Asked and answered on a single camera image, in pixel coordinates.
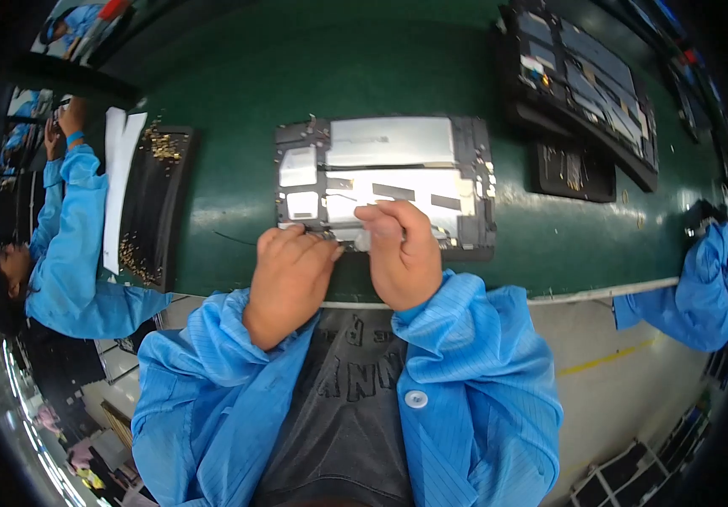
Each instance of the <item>floor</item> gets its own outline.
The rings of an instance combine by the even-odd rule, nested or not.
[[[177,296],[173,301],[164,313],[167,328],[186,325],[202,299]],[[610,305],[610,300],[597,300],[531,307],[535,329],[553,351],[564,406],[561,475],[544,507],[564,505],[570,486],[591,463],[611,458],[634,437],[657,446],[704,389],[700,378],[707,354],[645,323],[618,333]],[[113,376],[136,364],[135,356],[116,350],[120,353],[106,352]],[[82,391],[91,416],[107,427],[102,400],[132,417],[138,371],[114,385],[100,381]]]

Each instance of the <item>metal rack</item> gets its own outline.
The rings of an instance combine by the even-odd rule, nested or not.
[[[695,406],[685,411],[658,452],[645,442],[629,447],[572,487],[572,507],[641,507],[681,474],[705,440],[710,420]]]

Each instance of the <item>black mat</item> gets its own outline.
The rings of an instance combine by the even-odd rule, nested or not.
[[[596,154],[554,144],[531,144],[534,191],[596,203],[616,201],[615,165]]]
[[[161,144],[153,138],[165,136],[164,153],[154,154]],[[197,141],[191,127],[162,127],[153,122],[139,140],[130,167],[119,264],[160,292],[172,291],[175,282],[181,212]]]

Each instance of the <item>white button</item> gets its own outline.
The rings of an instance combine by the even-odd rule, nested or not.
[[[429,402],[429,397],[423,391],[409,391],[404,401],[412,408],[423,408]]]

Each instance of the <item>left hand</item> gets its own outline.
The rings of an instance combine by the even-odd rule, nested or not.
[[[54,120],[48,118],[46,120],[46,129],[43,137],[43,144],[46,146],[48,161],[56,160],[58,157],[57,141],[60,140],[60,135],[60,129],[54,125]]]
[[[257,267],[243,325],[251,342],[263,350],[305,324],[328,293],[341,249],[335,241],[304,232],[301,224],[273,228],[257,240]]]

